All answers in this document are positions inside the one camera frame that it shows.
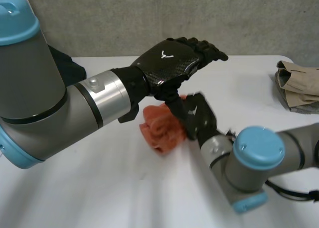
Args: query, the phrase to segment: table surface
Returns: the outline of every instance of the table surface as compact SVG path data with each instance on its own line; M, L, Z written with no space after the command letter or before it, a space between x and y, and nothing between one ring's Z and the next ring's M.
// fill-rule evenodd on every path
M135 57L75 58L88 76L125 67ZM180 94L204 92L221 131L250 125L273 130L319 122L319 115L289 112L271 77L283 56L231 56L213 62L183 83ZM154 98L140 103L159 105ZM271 189L269 202L234 214L219 190L208 196L188 142L159 157L135 121L110 123L43 164L28 170L0 158L1 228L315 228L319 206L285 200ZM319 188L317 170L276 177L301 191Z

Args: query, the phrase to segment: blue joint cover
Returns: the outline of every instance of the blue joint cover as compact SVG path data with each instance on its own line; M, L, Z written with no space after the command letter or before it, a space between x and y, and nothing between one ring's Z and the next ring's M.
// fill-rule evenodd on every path
M0 151L15 166L27 169L43 162L22 150L0 126Z
M268 196L265 192L249 197L247 199L235 202L232 207L238 214L242 214L260 207L268 201Z
M259 171L276 168L285 157L285 145L273 131L252 126L242 130L233 146L235 157L244 166Z
M27 0L0 0L0 46L28 40L39 31Z

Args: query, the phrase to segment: beige cloth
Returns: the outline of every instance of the beige cloth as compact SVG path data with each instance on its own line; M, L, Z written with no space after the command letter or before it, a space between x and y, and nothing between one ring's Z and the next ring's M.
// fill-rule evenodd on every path
M319 102L319 68L279 61L277 80L285 90L289 107Z

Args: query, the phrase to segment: red cloth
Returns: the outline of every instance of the red cloth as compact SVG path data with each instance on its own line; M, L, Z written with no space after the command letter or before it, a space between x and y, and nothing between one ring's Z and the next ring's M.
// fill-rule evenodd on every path
M168 154L186 139L182 124L165 104L147 106L143 115L145 123L140 124L140 130L146 142L158 154Z

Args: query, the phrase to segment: gray wall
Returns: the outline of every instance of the gray wall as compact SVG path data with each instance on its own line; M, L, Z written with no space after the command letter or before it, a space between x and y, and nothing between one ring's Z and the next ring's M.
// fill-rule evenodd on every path
M230 55L319 66L319 0L29 0L48 43L71 56L140 55L198 37Z

